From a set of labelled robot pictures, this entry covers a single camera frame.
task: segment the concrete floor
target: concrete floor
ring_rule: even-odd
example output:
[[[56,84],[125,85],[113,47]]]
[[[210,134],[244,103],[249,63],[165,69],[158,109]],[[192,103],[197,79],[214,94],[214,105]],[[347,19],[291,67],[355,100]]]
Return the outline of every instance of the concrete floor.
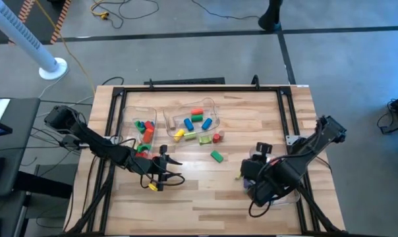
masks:
[[[260,16],[268,0],[197,0],[210,11],[232,16]],[[93,18],[89,1],[73,1],[62,33],[65,37],[115,36],[174,32],[258,30],[256,19],[210,16],[189,0],[157,0],[160,11],[126,20],[120,30]],[[127,15],[155,5],[134,0]],[[398,0],[286,0],[283,29],[398,26]],[[286,35],[298,84],[309,84],[318,115],[332,115],[348,129],[346,142],[328,149],[339,203],[347,230],[358,234],[398,236],[398,133],[383,136],[376,127],[385,105],[398,97],[398,32]],[[224,76],[228,84],[248,84],[258,74],[265,84],[288,84],[277,36],[223,36],[136,39],[69,43],[96,85],[112,76],[125,84]],[[71,71],[43,96],[78,101],[92,95],[90,85],[62,43],[47,48],[65,58]],[[0,45],[0,96],[37,97],[50,82],[38,76],[36,63],[18,48]],[[39,113],[54,104],[42,103]],[[90,108],[77,106],[85,115]],[[42,128],[42,119],[35,126]],[[30,140],[30,144],[42,144]],[[55,164],[65,151],[27,150],[23,163]],[[77,163],[70,156],[63,163]],[[34,165],[22,170],[32,171]],[[60,225],[60,220],[42,220]],[[58,232],[30,223],[27,236]]]

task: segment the plastic container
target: plastic container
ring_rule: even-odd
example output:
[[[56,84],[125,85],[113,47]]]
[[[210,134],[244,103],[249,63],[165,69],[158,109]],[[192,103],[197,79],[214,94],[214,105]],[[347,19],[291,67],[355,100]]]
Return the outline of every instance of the plastic container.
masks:
[[[203,120],[200,122],[193,122],[194,130],[188,131],[185,126],[185,119],[191,119],[191,111],[193,109],[203,109]],[[165,126],[167,129],[168,136],[175,137],[175,134],[183,129],[185,133],[195,132],[196,139],[201,136],[212,135],[215,133],[215,129],[219,126],[219,117],[217,115],[217,108],[215,102],[211,98],[205,98],[199,102],[188,103],[185,105],[179,105],[174,107],[167,107],[163,110],[165,118]],[[207,130],[202,129],[202,125],[206,119],[212,119],[212,123]],[[175,129],[171,129],[170,120],[173,119],[175,124]]]
[[[154,108],[150,107],[135,107],[135,106],[126,106],[123,109],[122,125],[120,127],[119,136],[121,137],[120,139],[123,140],[127,140],[129,138],[135,138],[136,139],[136,143],[134,145],[135,149],[139,146],[140,142],[142,142],[142,144],[145,144],[143,140],[144,135],[139,131],[139,129],[135,125],[136,121],[153,122],[155,125],[155,129],[157,129],[157,111]],[[144,151],[148,154],[149,158],[152,157],[152,148],[154,147],[155,137],[156,137],[156,132],[153,133],[152,140],[150,143],[148,143],[151,145],[151,150]],[[133,142],[127,142],[122,145],[127,145],[132,147]]]

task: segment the wooden tabletop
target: wooden tabletop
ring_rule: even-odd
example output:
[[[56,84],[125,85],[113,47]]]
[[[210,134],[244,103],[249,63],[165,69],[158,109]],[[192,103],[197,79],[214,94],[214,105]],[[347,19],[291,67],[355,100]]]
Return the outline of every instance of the wooden tabletop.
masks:
[[[310,88],[291,86],[291,89],[300,133],[310,135],[314,132],[317,119]],[[101,135],[105,132],[112,90],[113,86],[97,88],[90,115],[89,127]],[[217,131],[225,131],[224,141],[208,145],[199,145],[197,141],[176,144],[165,130],[163,109],[197,102],[206,97],[212,98],[218,108],[221,124]],[[284,105],[287,118],[290,118],[286,99]],[[251,218],[248,216],[250,200],[244,194],[242,181],[234,179],[239,174],[241,161],[249,157],[249,150],[256,142],[273,144],[274,155],[286,153],[274,92],[136,92],[128,94],[126,106],[153,107],[157,110],[154,151],[156,152],[161,144],[167,144],[168,154],[183,164],[168,165],[167,168],[173,172],[181,172],[186,182],[181,186],[166,186],[163,192],[154,192],[140,187],[138,174],[117,168],[106,234],[300,233],[295,203],[275,205],[263,217]],[[292,134],[290,119],[289,129]],[[213,150],[224,156],[222,163],[217,163],[210,156]],[[74,181],[74,207],[68,229],[82,214],[88,171],[93,157],[89,151],[83,151],[80,156]],[[320,157],[327,161],[324,152]],[[98,161],[94,164],[89,180],[88,203],[94,190],[97,169]],[[316,203],[334,225],[344,229],[329,169],[317,160],[313,160],[308,169]],[[304,208],[308,228],[311,228],[305,201]],[[99,228],[101,210],[102,204],[97,211],[94,230]],[[261,211],[263,209],[253,208],[254,213]]]

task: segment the table leg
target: table leg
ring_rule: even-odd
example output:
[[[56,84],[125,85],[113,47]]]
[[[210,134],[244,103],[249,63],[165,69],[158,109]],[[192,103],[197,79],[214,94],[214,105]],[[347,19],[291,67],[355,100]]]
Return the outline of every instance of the table leg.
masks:
[[[22,190],[34,192],[37,194],[46,194],[58,198],[69,199],[72,194],[72,186],[35,176],[19,171],[13,188],[15,190]]]

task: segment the blue block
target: blue block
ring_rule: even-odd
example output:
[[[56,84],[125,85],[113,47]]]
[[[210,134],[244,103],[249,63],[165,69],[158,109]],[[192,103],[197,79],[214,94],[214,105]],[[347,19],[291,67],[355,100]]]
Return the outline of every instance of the blue block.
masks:
[[[189,130],[189,131],[194,130],[193,124],[190,121],[190,119],[188,119],[188,118],[185,119],[185,125],[186,125],[187,130]]]
[[[202,125],[202,129],[207,130],[211,126],[211,123],[212,123],[212,119],[207,118]]]

